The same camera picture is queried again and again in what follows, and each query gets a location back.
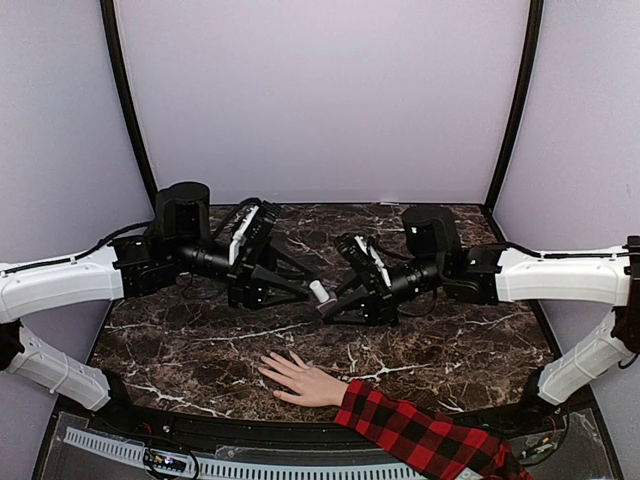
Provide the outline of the red plaid sleeve forearm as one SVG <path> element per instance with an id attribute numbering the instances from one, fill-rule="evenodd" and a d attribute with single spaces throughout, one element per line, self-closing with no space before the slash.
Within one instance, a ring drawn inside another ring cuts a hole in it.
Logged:
<path id="1" fill-rule="evenodd" d="M 425 413 L 365 383 L 348 384 L 335 423 L 349 428 L 428 479 L 530 479 L 509 443 L 448 416 Z"/>

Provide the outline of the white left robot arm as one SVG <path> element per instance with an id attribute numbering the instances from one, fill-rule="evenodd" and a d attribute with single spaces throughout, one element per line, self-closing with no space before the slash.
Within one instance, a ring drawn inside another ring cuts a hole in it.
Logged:
<path id="1" fill-rule="evenodd" d="M 311 270 L 275 243 L 271 230 L 280 206 L 248 198 L 236 206 L 227 242 L 219 239 L 233 221 L 209 223 L 209 188 L 180 182 L 157 192 L 155 217 L 122 228 L 93 248 L 65 257 L 1 267 L 1 368 L 101 412 L 120 436 L 141 427 L 140 412 L 115 373 L 90 367 L 37 337 L 23 317 L 72 304 L 152 295 L 176 284 L 182 273 L 224 284 L 228 303 L 250 310 L 305 301 Z"/>

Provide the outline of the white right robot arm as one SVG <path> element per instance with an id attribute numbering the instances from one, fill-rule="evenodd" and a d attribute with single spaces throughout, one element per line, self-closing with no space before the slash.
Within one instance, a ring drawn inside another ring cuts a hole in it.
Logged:
<path id="1" fill-rule="evenodd" d="M 511 242 L 464 248 L 447 208 L 410 207 L 401 220 L 411 255 L 403 265 L 386 265 L 373 241 L 360 235 L 337 239 L 351 274 L 334 291 L 320 281 L 310 285 L 326 323 L 394 324 L 401 303 L 437 290 L 476 305 L 555 300 L 610 306 L 582 341 L 529 376 L 510 413 L 511 426 L 521 434 L 534 432 L 577 390 L 638 355 L 638 237 L 594 251 L 535 252 Z M 346 318 L 354 310 L 360 316 Z"/>

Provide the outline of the mannequin hand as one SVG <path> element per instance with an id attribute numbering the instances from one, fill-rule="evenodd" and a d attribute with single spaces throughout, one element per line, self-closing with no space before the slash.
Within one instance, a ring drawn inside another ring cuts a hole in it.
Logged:
<path id="1" fill-rule="evenodd" d="M 260 357 L 262 366 L 258 371 L 276 382 L 282 390 L 274 390 L 279 400 L 309 408 L 339 407 L 348 389 L 348 384 L 307 364 L 302 358 L 289 352 L 285 358 L 275 352 Z"/>

